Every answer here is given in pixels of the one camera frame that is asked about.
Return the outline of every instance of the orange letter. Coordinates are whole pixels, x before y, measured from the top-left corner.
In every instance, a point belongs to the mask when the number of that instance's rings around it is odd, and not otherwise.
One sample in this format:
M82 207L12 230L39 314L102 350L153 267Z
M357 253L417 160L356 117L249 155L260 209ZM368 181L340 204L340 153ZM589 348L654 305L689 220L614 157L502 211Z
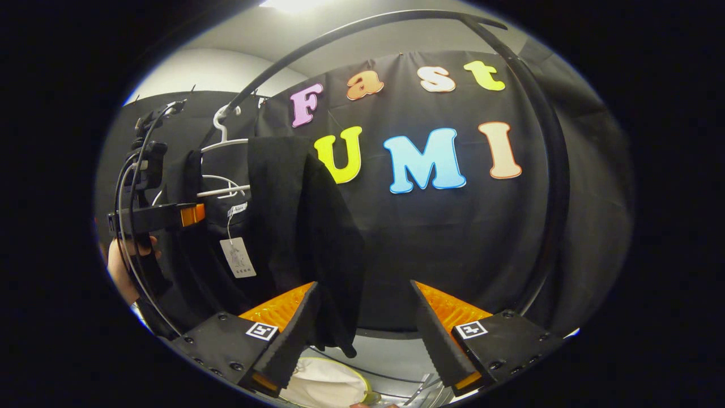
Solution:
M496 68L489 67L481 61L473 61L463 66L464 70L471 71L476 82L489 91L500 91L506 85L501 81L495 81L491 74L496 73Z
M489 140L494 159L490 174L494 179L512 179L521 175L521 166L513 160L511 143L508 141L509 130L511 126L503 122L487 122L478 126L478 131Z
M451 92L455 82L448 78L448 71L443 67L422 67L418 69L421 86L428 92Z
M375 71L363 71L347 81L350 89L347 90L347 99L354 101L365 95L377 94L383 88L384 83L378 80Z

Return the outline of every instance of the letter m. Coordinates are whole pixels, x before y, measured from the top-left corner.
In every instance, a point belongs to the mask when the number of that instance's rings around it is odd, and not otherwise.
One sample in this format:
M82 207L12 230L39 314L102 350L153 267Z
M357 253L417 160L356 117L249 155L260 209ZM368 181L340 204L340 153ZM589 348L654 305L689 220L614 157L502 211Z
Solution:
M407 178L407 173L415 180L421 189L428 186L433 167L436 168L436 178L433 187L437 189L455 189L465 186L465 177L458 170L455 157L453 139L456 131L452 128L433 130L428 135L426 148L420 151L406 136L396 136L383 143L393 161L393 184L390 192L402 194L413 190L413 183Z

